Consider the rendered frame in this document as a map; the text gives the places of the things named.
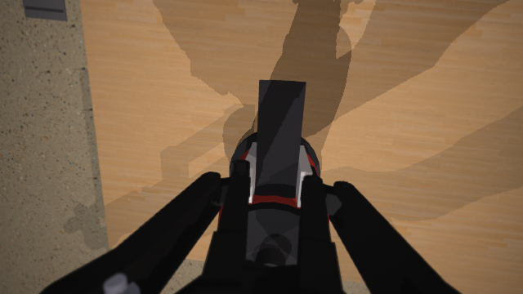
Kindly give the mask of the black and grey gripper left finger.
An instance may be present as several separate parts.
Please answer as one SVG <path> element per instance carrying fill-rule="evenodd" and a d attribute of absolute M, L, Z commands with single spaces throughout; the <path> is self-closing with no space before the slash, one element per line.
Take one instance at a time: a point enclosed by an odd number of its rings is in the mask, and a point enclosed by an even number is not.
<path fill-rule="evenodd" d="M 257 142 L 231 176 L 209 171 L 122 241 L 39 294 L 160 294 L 221 210 L 194 294 L 242 294 Z M 246 228 L 247 225 L 247 228 Z"/>

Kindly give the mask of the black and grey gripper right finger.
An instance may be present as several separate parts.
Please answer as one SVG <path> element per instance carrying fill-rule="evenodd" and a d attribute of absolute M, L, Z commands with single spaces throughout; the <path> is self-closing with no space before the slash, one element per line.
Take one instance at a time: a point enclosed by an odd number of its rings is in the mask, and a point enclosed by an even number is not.
<path fill-rule="evenodd" d="M 344 294 L 329 219 L 371 294 L 462 294 L 347 181 L 323 183 L 300 145 L 298 294 Z M 328 218 L 329 214 L 329 218 Z"/>

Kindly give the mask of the red kettle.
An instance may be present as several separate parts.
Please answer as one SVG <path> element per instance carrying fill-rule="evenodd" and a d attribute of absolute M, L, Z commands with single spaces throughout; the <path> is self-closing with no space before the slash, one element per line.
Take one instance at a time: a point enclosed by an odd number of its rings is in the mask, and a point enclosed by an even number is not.
<path fill-rule="evenodd" d="M 300 207 L 297 170 L 306 82 L 259 80 L 257 161 L 248 205 L 246 260 L 296 265 Z"/>

